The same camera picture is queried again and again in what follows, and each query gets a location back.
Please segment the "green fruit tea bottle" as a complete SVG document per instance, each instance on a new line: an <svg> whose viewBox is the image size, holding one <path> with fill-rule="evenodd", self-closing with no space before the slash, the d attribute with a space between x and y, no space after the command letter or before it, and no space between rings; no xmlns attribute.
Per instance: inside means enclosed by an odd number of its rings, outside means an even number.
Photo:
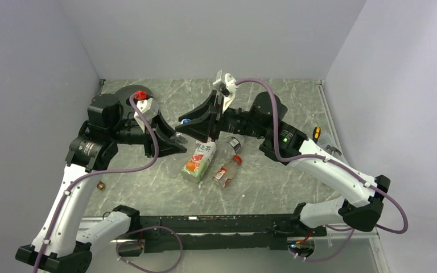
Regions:
<svg viewBox="0 0 437 273"><path fill-rule="evenodd" d="M180 174L187 180L199 183L206 173L216 152L216 143L213 141L195 142L195 149L184 166Z"/></svg>

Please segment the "clear bottle black label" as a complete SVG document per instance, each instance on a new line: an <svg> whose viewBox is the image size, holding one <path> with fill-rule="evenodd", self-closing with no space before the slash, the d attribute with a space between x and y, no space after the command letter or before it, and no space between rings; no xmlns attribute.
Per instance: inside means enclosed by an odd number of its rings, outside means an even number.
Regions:
<svg viewBox="0 0 437 273"><path fill-rule="evenodd" d="M231 135L223 139L217 146L217 156L222 158L231 158L237 155L245 142L245 137L242 135Z"/></svg>

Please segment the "blue Pocari Sweat cap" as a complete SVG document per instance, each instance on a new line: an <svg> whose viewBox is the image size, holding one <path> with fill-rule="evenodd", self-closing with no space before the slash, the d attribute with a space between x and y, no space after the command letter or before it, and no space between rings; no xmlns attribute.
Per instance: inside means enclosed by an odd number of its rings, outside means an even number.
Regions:
<svg viewBox="0 0 437 273"><path fill-rule="evenodd" d="M183 120L181 120L180 124L183 125L183 124L186 124L190 121L191 121L190 119L183 119Z"/></svg>

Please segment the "clear Pocari Sweat bottle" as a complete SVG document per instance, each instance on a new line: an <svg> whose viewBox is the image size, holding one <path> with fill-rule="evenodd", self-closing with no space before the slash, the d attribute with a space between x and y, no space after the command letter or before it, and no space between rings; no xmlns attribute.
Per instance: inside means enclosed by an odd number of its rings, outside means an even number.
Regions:
<svg viewBox="0 0 437 273"><path fill-rule="evenodd" d="M178 152L174 152L165 159L168 177L177 178L181 169L188 161L189 157L195 150L195 140L188 135L176 133L172 137L175 144L178 145Z"/></svg>

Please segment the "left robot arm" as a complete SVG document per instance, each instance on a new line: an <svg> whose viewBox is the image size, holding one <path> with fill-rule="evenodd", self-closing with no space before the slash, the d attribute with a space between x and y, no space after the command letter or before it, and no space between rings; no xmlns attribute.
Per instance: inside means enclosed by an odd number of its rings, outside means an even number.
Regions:
<svg viewBox="0 0 437 273"><path fill-rule="evenodd" d="M92 192L103 175L110 173L109 164L120 144L143 146L151 164L185 151L172 140L174 129L161 116L152 94L144 90L128 97L99 94L87 113L70 143L60 190L45 223L15 255L33 272L85 272L94 254L109 241L120 235L132 239L142 231L139 211L120 205L98 224L79 232Z"/></svg>

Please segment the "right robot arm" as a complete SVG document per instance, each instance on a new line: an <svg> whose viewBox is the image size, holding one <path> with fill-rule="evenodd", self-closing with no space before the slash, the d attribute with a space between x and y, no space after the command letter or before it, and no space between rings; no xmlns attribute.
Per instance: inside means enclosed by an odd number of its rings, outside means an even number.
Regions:
<svg viewBox="0 0 437 273"><path fill-rule="evenodd" d="M313 228L347 224L371 231L381 217L390 180L373 177L342 163L316 140L282 120L287 107L270 92L258 94L249 110L226 106L228 99L213 90L197 108L181 115L178 132L196 140L216 140L221 132L263 139L259 150L269 159L295 167L334 189L340 197L317 204L299 204L291 230L304 236Z"/></svg>

